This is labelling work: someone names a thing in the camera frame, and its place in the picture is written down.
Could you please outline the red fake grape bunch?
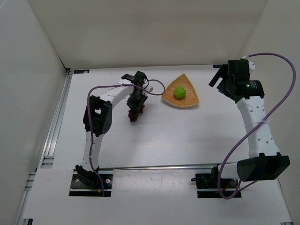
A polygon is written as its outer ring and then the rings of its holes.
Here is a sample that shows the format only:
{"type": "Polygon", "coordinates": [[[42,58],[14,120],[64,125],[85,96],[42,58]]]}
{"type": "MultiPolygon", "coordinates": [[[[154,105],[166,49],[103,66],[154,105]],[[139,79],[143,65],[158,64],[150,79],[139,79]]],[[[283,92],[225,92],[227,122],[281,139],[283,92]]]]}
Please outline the red fake grape bunch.
{"type": "Polygon", "coordinates": [[[136,122],[138,117],[139,117],[138,109],[135,109],[135,114],[129,114],[128,113],[128,117],[129,117],[130,122],[136,122]]]}

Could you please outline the green fake apple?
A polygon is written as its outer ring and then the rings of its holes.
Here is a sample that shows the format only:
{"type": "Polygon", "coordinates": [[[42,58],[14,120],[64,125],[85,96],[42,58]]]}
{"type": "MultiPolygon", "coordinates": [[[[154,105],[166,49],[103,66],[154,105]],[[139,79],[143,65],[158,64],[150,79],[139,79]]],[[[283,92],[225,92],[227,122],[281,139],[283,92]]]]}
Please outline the green fake apple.
{"type": "Polygon", "coordinates": [[[185,90],[184,87],[182,87],[182,86],[177,86],[177,87],[174,89],[173,94],[174,94],[175,98],[181,99],[181,98],[184,98],[184,97],[185,97],[185,95],[186,95],[186,90],[185,90]]]}

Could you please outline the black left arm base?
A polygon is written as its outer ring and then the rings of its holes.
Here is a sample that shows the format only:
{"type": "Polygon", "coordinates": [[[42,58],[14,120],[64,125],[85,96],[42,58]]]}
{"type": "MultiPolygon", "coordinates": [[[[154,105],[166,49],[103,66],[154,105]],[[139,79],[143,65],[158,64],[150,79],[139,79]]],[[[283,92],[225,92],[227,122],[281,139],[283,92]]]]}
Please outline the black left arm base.
{"type": "Polygon", "coordinates": [[[102,173],[98,176],[76,165],[73,171],[69,196],[110,197],[113,186],[113,174],[102,173]]]}

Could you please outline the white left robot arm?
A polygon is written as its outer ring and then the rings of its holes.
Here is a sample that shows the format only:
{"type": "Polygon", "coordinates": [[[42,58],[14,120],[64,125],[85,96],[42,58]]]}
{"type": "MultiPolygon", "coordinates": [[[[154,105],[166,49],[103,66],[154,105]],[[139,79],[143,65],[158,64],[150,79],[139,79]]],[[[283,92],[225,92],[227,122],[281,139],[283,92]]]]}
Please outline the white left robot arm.
{"type": "Polygon", "coordinates": [[[143,113],[144,103],[148,98],[143,90],[148,88],[148,79],[145,73],[137,71],[134,76],[126,74],[121,77],[117,87],[113,87],[105,94],[97,97],[91,95],[83,118],[86,131],[86,144],[83,159],[75,169],[78,174],[95,174],[99,170],[99,153],[104,135],[112,125],[113,108],[122,99],[129,97],[128,117],[131,122],[138,119],[143,113]]]}

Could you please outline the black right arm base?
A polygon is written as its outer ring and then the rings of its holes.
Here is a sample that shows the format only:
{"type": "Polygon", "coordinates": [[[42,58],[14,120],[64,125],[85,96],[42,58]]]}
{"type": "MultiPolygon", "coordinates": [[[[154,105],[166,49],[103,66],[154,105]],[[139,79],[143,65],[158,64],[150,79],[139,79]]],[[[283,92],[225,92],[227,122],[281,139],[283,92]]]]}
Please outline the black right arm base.
{"type": "Polygon", "coordinates": [[[229,163],[220,169],[221,164],[213,165],[209,172],[197,173],[191,179],[196,184],[198,198],[241,198],[237,164],[229,163]]]}

